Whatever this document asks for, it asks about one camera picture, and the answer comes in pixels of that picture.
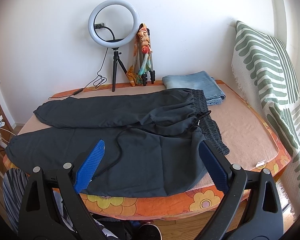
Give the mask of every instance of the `black pants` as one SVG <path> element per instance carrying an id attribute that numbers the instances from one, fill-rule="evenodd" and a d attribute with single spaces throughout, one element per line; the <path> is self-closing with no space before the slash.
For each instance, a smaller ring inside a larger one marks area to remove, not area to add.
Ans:
<path id="1" fill-rule="evenodd" d="M 105 156 L 84 193 L 169 196 L 191 189 L 207 172 L 198 154 L 202 140 L 209 139 L 220 153 L 229 152 L 207 112 L 201 90 L 69 97 L 35 110 L 52 127 L 14 137 L 6 152 L 30 173 L 34 166 L 50 170 L 73 162 L 103 139 Z"/>

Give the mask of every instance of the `black shoe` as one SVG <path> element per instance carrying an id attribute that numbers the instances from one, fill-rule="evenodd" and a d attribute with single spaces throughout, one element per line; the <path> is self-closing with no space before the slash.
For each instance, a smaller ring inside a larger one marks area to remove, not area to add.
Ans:
<path id="1" fill-rule="evenodd" d="M 162 240 L 161 232 L 156 225 L 144 224 L 136 233 L 135 240 Z"/>

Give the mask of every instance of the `black mini tripod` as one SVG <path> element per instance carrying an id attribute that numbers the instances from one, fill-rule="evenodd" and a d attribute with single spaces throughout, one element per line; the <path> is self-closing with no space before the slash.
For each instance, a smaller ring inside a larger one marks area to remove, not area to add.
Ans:
<path id="1" fill-rule="evenodd" d="M 118 52 L 119 48 L 112 48 L 112 49 L 114 50 L 114 52 L 113 52 L 113 72 L 112 72 L 112 92 L 114 92 L 115 91 L 115 81 L 117 78 L 118 63 L 120 64 L 120 66 L 125 74 L 127 73 L 127 70 L 124 67 L 124 64 L 122 63 L 122 61 L 120 60 L 119 55 L 121 54 L 121 52 Z"/>

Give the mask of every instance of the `blue gripper pad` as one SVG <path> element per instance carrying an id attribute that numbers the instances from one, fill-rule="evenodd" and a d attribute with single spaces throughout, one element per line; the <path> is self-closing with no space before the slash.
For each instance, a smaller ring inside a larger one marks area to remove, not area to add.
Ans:
<path id="1" fill-rule="evenodd" d="M 227 194 L 229 190 L 228 176 L 205 142 L 199 144 L 199 156 L 217 190 Z"/>
<path id="2" fill-rule="evenodd" d="M 91 181 L 93 174 L 96 172 L 103 155 L 105 154 L 105 142 L 98 141 L 93 150 L 89 153 L 88 157 L 77 171 L 74 190 L 77 194 L 81 190 L 86 189 Z"/>

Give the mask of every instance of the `denim fabric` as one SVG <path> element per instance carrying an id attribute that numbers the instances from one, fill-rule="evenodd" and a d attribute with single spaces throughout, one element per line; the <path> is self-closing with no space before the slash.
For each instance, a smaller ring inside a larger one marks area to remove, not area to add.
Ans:
<path id="1" fill-rule="evenodd" d="M 215 80 L 205 71 L 185 76 L 165 76 L 162 78 L 162 82 L 167 89 L 190 88 L 203 90 L 208 106 L 221 104 L 226 98 Z"/>

